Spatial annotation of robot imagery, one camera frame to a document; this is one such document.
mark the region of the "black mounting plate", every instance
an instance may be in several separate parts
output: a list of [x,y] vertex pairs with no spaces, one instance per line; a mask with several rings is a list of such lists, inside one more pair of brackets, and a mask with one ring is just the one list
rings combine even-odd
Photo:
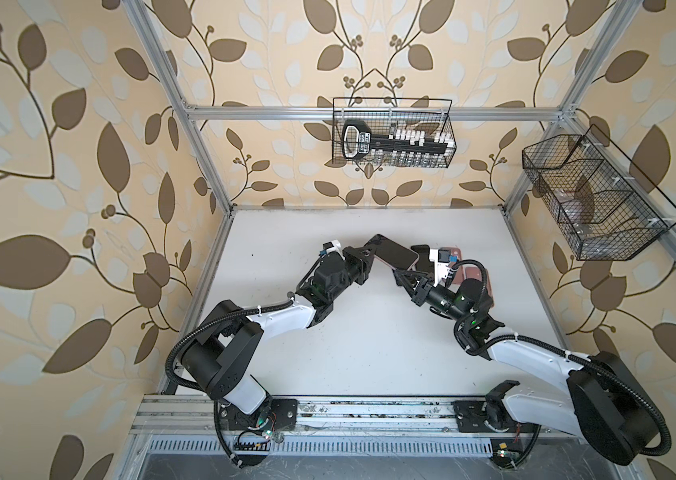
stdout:
[[[483,400],[458,400],[452,403],[460,433],[496,433],[485,425],[487,415],[482,412],[482,404],[484,403]],[[506,433],[515,433],[516,425],[516,423],[513,423]],[[519,427],[519,432],[533,433],[533,428],[533,424],[523,423]]]
[[[226,411],[226,417],[223,416],[223,411]],[[271,400],[271,412],[274,417],[274,431],[292,430],[295,427],[295,420],[298,417],[298,401],[294,398],[274,398]],[[247,425],[237,421],[237,413],[244,416],[240,410],[234,406],[229,405],[220,411],[220,419],[228,422],[228,430],[247,430]]]

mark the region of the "robotic arm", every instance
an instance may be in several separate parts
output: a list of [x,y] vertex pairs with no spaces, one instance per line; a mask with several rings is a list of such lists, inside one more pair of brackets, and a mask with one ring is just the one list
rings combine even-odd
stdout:
[[[553,387],[542,392],[513,380],[502,382],[486,395],[489,428],[505,431],[516,422],[549,426],[585,438],[602,456],[619,465],[629,464],[639,453],[659,456],[669,451],[670,434],[660,411],[617,356],[570,352],[517,333],[490,339],[494,330],[505,325],[489,315],[493,299],[485,267],[475,260],[461,260],[443,269],[442,264],[449,265],[452,260],[448,252],[432,250],[431,256],[435,261],[433,276],[394,270],[397,284],[410,300],[418,306],[427,303],[431,312],[453,320],[453,335],[467,354],[514,366]],[[247,309],[231,300],[218,303],[199,327],[170,351],[165,363],[168,378],[206,392],[213,400],[234,404],[247,417],[250,428],[267,428],[270,434],[271,397],[247,373],[258,344],[322,322],[346,288],[365,283],[374,257],[372,245],[362,249],[347,246],[341,255],[340,244],[334,240],[324,244],[295,293],[288,293],[287,302]],[[450,290],[455,272],[467,264],[476,266],[480,277],[465,279],[458,290]],[[224,345],[220,335],[231,337],[231,341]],[[176,361],[196,382],[175,373]],[[647,448],[657,434],[660,444]]]

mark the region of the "wire basket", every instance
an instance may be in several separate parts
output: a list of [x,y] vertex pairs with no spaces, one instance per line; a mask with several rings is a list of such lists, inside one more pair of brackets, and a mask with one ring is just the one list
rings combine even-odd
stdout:
[[438,98],[336,97],[333,163],[448,168],[458,148],[451,106],[451,100]]
[[[526,147],[522,168],[576,259],[630,260],[676,225],[676,204],[601,130],[592,128],[596,126],[583,135],[557,135]],[[606,146],[628,160],[629,174],[605,157]],[[656,200],[670,212],[653,208]]]

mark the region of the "white tabletop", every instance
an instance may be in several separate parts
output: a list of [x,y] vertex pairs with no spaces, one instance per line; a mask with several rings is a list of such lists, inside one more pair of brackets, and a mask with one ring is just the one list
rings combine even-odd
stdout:
[[[361,247],[374,234],[404,246],[458,246],[488,269],[491,314],[506,324],[494,335],[516,330],[559,345],[501,213],[490,209],[239,211],[202,318],[226,299],[243,307],[285,301],[323,243]],[[484,395],[503,380],[529,380],[465,354],[452,321],[413,304],[378,260],[321,324],[259,345],[248,372],[273,395]]]

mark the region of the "wallpaper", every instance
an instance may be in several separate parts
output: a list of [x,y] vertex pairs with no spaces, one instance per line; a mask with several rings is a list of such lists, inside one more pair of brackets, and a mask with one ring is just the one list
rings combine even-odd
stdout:
[[[643,3],[578,114],[676,203],[676,2]],[[575,261],[537,196],[528,192],[514,215],[535,273],[572,348],[619,354],[663,412],[674,446],[640,464],[676,480],[676,263],[657,243],[629,262]]]
[[609,132],[676,203],[676,2],[645,5],[578,114]]
[[146,0],[184,96],[314,106],[319,96],[554,107],[608,0]]
[[272,207],[503,204],[521,173],[522,148],[542,134],[532,121],[454,122],[458,149],[449,168],[395,168],[334,160],[326,122],[200,127],[232,203]]
[[112,2],[0,1],[0,478],[113,469],[208,258],[152,71]]

